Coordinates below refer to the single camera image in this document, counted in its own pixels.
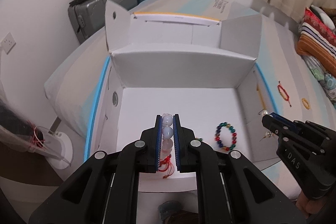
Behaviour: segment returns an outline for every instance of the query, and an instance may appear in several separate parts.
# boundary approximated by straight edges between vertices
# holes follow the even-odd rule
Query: beaded bracelet
[[[220,139],[220,135],[221,135],[221,128],[222,127],[226,127],[230,130],[230,132],[232,133],[232,144],[230,147],[227,147],[225,145],[222,144],[222,141]],[[215,134],[215,141],[218,143],[219,148],[223,148],[226,151],[232,151],[235,147],[236,147],[236,143],[237,143],[237,133],[236,130],[233,128],[232,125],[230,125],[227,122],[222,122],[219,124],[219,126],[217,127],[216,130],[216,134]]]

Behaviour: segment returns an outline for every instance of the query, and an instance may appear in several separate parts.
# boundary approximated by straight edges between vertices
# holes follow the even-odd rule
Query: white round base
[[[70,138],[64,132],[57,132],[55,137],[59,139],[59,142],[62,145],[62,157],[66,160],[58,160],[54,158],[47,157],[49,164],[56,169],[62,170],[69,167],[73,159],[73,147]]]

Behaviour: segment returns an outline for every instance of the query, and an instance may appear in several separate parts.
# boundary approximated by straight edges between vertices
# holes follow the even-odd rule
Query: electrical outlet
[[[1,42],[2,48],[4,49],[6,54],[11,51],[15,44],[16,42],[11,33],[8,33],[8,35]]]

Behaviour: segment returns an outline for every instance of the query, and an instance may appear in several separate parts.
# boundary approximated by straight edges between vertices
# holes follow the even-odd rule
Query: round hole
[[[113,92],[113,95],[112,95],[112,103],[113,103],[113,105],[117,106],[118,102],[119,102],[118,94],[116,92]]]

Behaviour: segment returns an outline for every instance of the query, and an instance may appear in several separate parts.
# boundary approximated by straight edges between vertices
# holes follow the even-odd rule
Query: colorful bracelet
[[[221,128],[222,127],[226,127],[230,130],[230,132],[232,133],[232,144],[230,147],[227,147],[225,145],[223,145],[221,139],[220,139],[220,135],[221,135]],[[215,141],[218,143],[219,148],[223,148],[226,151],[232,151],[235,147],[236,147],[236,143],[237,143],[237,133],[236,130],[233,128],[232,125],[230,125],[227,122],[222,122],[219,124],[219,126],[216,129],[216,134],[215,134]]]

